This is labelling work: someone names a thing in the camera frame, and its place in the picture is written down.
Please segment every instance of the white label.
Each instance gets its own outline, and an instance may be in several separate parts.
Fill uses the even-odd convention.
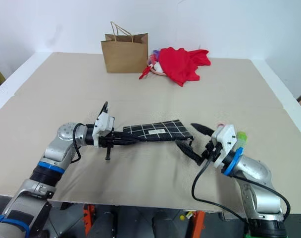
[[[153,134],[162,134],[162,133],[166,133],[165,129],[149,130],[149,134],[150,135],[153,135]]]

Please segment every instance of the floor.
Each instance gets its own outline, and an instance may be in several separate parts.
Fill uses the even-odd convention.
[[[9,201],[0,196],[0,213]],[[51,238],[85,238],[83,223],[83,204],[71,204],[61,210],[61,203],[53,202],[53,208],[45,224]],[[159,209],[129,206],[96,205],[97,216],[113,211],[118,214],[118,234],[116,238],[153,238],[152,221],[155,212],[164,210],[173,219],[180,237],[186,237],[189,220],[181,221],[183,210]],[[243,224],[238,220],[223,221],[218,213],[207,214],[202,238],[242,238]],[[289,238],[301,237],[301,214],[291,214],[285,222]]]

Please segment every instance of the black cable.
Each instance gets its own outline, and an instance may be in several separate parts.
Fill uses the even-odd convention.
[[[228,211],[229,213],[232,213],[234,216],[236,216],[237,218],[239,218],[242,222],[247,223],[247,221],[243,217],[241,217],[239,214],[237,214],[236,212],[232,211],[231,209],[229,209],[229,208],[227,208],[227,207],[225,207],[225,206],[223,206],[221,204],[215,203],[215,202],[211,202],[211,201],[208,201],[208,200],[199,199],[199,198],[197,198],[195,196],[195,188],[196,188],[197,181],[200,178],[200,176],[203,174],[203,172],[206,170],[206,168],[208,168],[208,166],[212,162],[212,160],[213,160],[213,155],[210,155],[209,158],[208,158],[208,161],[205,163],[204,167],[197,174],[197,176],[196,176],[196,178],[195,178],[195,180],[194,180],[194,182],[192,184],[192,188],[191,188],[191,195],[192,195],[192,197],[196,201],[205,202],[205,203],[212,204],[214,206],[220,207],[220,208],[224,209],[225,211]]]
[[[73,128],[73,131],[72,131],[72,142],[73,142],[73,146],[75,147],[78,158],[76,160],[71,161],[70,162],[71,164],[75,163],[75,162],[77,162],[81,159],[81,155],[80,155],[80,152],[79,152],[79,149],[81,148],[81,146],[78,147],[77,146],[77,141],[76,141],[76,130],[77,130],[78,126],[80,126],[80,125],[83,125],[83,124],[82,123],[76,124],[75,127]]]
[[[290,214],[290,209],[291,209],[290,203],[289,203],[289,201],[288,201],[283,195],[281,195],[279,192],[277,192],[277,191],[275,191],[275,190],[273,190],[273,189],[271,189],[271,188],[269,188],[269,187],[267,187],[267,186],[265,186],[265,185],[262,185],[262,184],[260,184],[260,183],[254,182],[254,181],[252,181],[252,180],[249,180],[249,179],[247,179],[247,178],[242,178],[242,177],[239,177],[239,176],[236,176],[236,175],[234,175],[234,176],[232,176],[232,177],[234,177],[234,178],[236,178],[236,179],[239,179],[239,180],[242,180],[242,181],[245,181],[245,182],[252,183],[252,184],[254,184],[254,185],[256,185],[256,186],[262,187],[262,188],[264,188],[264,189],[266,189],[266,190],[268,190],[268,191],[274,193],[276,196],[280,197],[281,199],[283,199],[284,202],[286,203],[286,206],[287,206],[287,210],[286,210],[286,213],[285,213],[285,215],[284,215],[284,220],[286,220],[286,219],[288,218],[288,216],[289,216],[289,214]]]

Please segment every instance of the bag handle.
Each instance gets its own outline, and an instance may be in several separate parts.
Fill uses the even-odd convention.
[[[123,34],[125,34],[125,35],[127,35],[127,36],[131,36],[132,42],[133,42],[133,36],[132,36],[132,34],[129,33],[127,30],[123,29],[122,27],[120,27],[119,25],[116,25],[116,24],[112,21],[112,22],[111,22],[111,26],[112,26],[112,30],[113,30],[113,35],[114,35],[114,40],[115,40],[115,41],[116,41],[116,35],[115,35],[115,32],[114,32],[114,27],[113,27],[113,25],[116,27],[116,33],[117,33],[117,36],[119,35],[119,30],[120,30]]]

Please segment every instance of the white table edge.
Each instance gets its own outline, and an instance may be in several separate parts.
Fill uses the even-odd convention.
[[[0,109],[50,55],[51,52],[34,53],[0,86]],[[265,60],[253,59],[252,62],[301,132],[300,104]]]

